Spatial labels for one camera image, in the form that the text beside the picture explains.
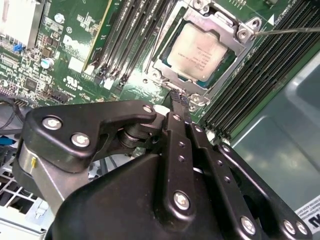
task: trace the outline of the blue connector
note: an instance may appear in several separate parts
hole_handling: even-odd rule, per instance
[[[15,44],[12,48],[14,52],[21,52],[24,49],[22,43]]]

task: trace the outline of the heatsink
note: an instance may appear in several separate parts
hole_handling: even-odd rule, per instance
[[[0,35],[27,49],[36,44],[44,3],[35,0],[0,1]]]

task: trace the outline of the gray metal panel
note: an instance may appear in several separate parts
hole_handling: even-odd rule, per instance
[[[320,195],[319,76],[320,52],[231,143],[294,211]]]

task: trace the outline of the capacitor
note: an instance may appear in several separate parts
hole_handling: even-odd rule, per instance
[[[41,65],[41,67],[43,69],[49,69],[54,64],[55,64],[55,61],[52,58],[47,57],[47,58],[41,60],[41,64],[40,65]]]
[[[56,15],[54,15],[54,20],[58,24],[63,24],[65,22],[65,16],[63,16],[61,13],[57,13]]]

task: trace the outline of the motherboard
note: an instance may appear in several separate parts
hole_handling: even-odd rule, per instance
[[[319,15],[307,0],[2,0],[0,93],[158,105],[176,89],[193,121],[232,138],[320,49],[318,33],[255,33]]]

